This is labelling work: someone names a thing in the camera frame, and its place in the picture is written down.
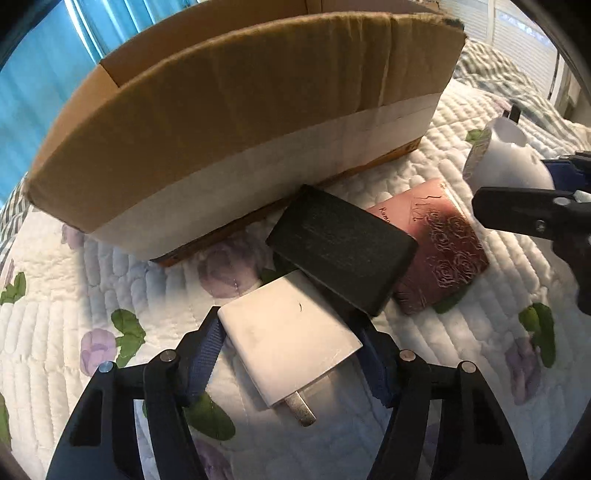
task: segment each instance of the cardboard box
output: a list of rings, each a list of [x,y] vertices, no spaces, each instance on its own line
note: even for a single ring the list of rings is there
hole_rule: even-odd
[[[303,183],[417,148],[465,40],[425,11],[403,0],[186,9],[88,75],[41,146],[27,196],[141,260],[173,263]]]

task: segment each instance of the striped fabric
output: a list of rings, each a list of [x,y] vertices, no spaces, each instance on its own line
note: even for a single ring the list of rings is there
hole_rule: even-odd
[[[534,82],[506,55],[485,43],[467,40],[453,78],[461,83],[507,98],[530,121],[572,145],[591,150],[591,130],[562,118]]]
[[[22,192],[23,183],[24,179],[21,179],[0,210],[0,273],[4,269],[12,243],[29,211],[29,201]]]

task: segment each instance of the bed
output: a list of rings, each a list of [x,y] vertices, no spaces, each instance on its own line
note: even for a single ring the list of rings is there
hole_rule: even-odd
[[[419,149],[328,191],[367,208],[384,196],[442,177],[472,218],[472,193],[462,180],[471,147],[466,134],[483,128],[511,103],[522,109],[519,124],[541,158],[591,150],[589,129],[560,118],[510,59],[468,41]],[[9,286],[11,294],[0,306],[0,407],[5,404],[0,432],[7,430],[12,454],[32,480],[45,477],[66,421],[98,363],[144,363],[174,348],[211,306],[262,284],[265,273],[274,269],[264,242],[278,216],[163,269],[35,210],[17,186],[0,213],[0,287]],[[490,267],[464,298],[445,314],[427,309],[411,317],[390,301],[374,324],[427,362],[476,363],[513,429],[530,478],[538,479],[591,397],[591,323],[575,305],[576,285],[556,276],[529,237],[473,223]],[[557,353],[551,368],[527,349],[518,318],[537,301],[554,315]],[[118,353],[115,342],[120,317],[145,332],[139,349],[121,359],[123,351]],[[536,367],[526,368],[532,358]],[[307,429],[285,406],[264,407],[227,342],[207,385],[213,420],[191,428],[210,480],[366,478],[389,411],[371,396],[356,360],[340,364],[302,394],[318,418]],[[433,403],[421,459],[425,478],[433,461],[437,408]],[[157,479],[140,401],[136,423],[145,477]]]

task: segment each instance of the white quilt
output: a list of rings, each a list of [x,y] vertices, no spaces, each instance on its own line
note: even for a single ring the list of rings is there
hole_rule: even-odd
[[[507,106],[499,97],[452,80],[419,150],[329,191],[366,208],[383,200],[385,192],[394,195],[443,177],[470,217],[472,194],[461,175],[470,150],[466,133],[483,128]],[[569,150],[527,119],[520,126],[546,158]],[[14,274],[26,276],[26,294],[0,306],[0,393],[9,413],[12,452],[33,480],[44,478],[89,380],[82,370],[93,360],[85,357],[81,369],[84,335],[93,329],[118,335],[111,313],[127,309],[146,332],[129,365],[174,348],[212,305],[229,301],[232,289],[238,295],[260,285],[254,276],[263,267],[272,268],[264,240],[277,218],[252,224],[229,242],[162,269],[77,235],[43,213],[28,215],[10,253]],[[427,309],[407,317],[391,301],[374,323],[400,348],[416,351],[427,362],[455,367],[461,360],[473,361],[509,420],[530,477],[537,479],[564,446],[591,396],[591,319],[575,306],[576,286],[556,278],[529,237],[475,228],[490,267],[455,308],[442,315]],[[230,283],[230,267],[219,275],[215,271],[228,261],[239,270]],[[541,367],[536,394],[518,406],[505,352],[516,338],[526,337],[518,313],[534,301],[552,308],[557,359],[552,368]],[[365,479],[389,418],[389,411],[371,397],[355,359],[303,391],[318,419],[307,429],[286,407],[264,407],[228,343],[207,392],[236,430],[222,442],[193,432],[202,446],[206,442],[215,448],[205,454],[210,480]],[[137,422],[144,470],[155,479],[141,408]]]

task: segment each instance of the black wallet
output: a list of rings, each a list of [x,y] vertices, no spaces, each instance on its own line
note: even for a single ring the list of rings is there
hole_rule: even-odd
[[[304,185],[267,245],[359,310],[379,315],[418,244],[407,233]]]

